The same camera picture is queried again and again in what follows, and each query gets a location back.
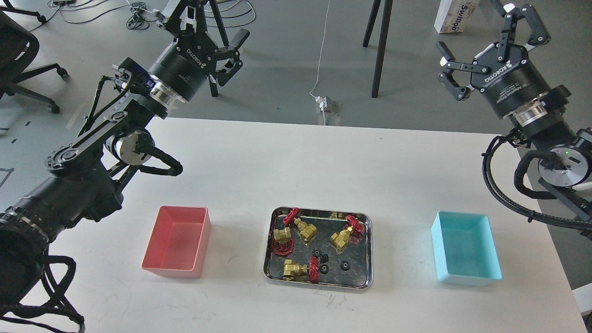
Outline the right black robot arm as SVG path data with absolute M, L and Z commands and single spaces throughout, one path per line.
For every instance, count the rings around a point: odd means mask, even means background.
M 457 101 L 467 99 L 472 91 L 480 92 L 499 118 L 514 124 L 508 135 L 495 137 L 482 155 L 483 178 L 491 194 L 529 221 L 576 229 L 590 238 L 591 202 L 581 198 L 575 187 L 591 175 L 591 129 L 571 131 L 562 116 L 571 93 L 564 85 L 550 88 L 531 63 L 529 51 L 550 41 L 536 9 L 529 4 L 504 6 L 499 0 L 492 5 L 505 19 L 499 41 L 471 63 L 457 62 L 446 44 L 439 42 L 442 71 L 438 80 Z M 532 199 L 557 199 L 576 219 L 530 210 L 502 192 L 494 181 L 491 160 L 505 142 L 528 148 L 514 171 L 516 190 Z

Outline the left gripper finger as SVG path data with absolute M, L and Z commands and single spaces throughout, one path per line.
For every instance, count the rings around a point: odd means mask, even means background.
M 174 38 L 207 31 L 205 0 L 170 0 L 156 13 L 156 23 Z
M 210 87 L 214 85 L 224 86 L 243 66 L 240 59 L 239 48 L 247 40 L 250 31 L 245 28 L 240 28 L 239 31 L 232 38 L 227 47 L 223 47 L 221 51 L 212 56 L 214 65 L 217 61 L 226 60 L 226 63 L 221 69 L 214 69 L 213 74 L 209 76 Z

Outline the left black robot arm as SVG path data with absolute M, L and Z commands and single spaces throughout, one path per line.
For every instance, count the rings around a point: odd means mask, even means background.
M 120 210 L 136 172 L 182 173 L 146 126 L 156 116 L 165 119 L 176 100 L 190 101 L 205 81 L 216 97 L 217 87 L 242 68 L 239 49 L 250 34 L 241 28 L 229 40 L 216 2 L 209 3 L 222 47 L 209 36 L 204 0 L 170 0 L 156 17 L 173 42 L 149 69 L 126 58 L 113 77 L 102 77 L 76 140 L 47 157 L 51 176 L 1 213 L 2 321 L 33 325 L 42 315 L 62 315 L 85 331 L 65 296 L 76 263 L 50 255 L 49 246 L 80 220 L 98 222 Z

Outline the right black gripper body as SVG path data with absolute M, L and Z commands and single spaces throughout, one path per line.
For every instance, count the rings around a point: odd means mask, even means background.
M 475 60 L 491 70 L 487 74 L 473 73 L 471 85 L 481 91 L 499 119 L 550 91 L 548 83 L 530 62 L 524 46 L 510 45 L 509 59 L 498 62 L 498 48 L 491 44 Z

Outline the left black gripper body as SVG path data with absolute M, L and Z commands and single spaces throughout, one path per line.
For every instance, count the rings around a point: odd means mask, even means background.
M 207 57 L 218 50 L 208 33 L 182 33 L 150 66 L 149 72 L 190 101 L 213 69 Z

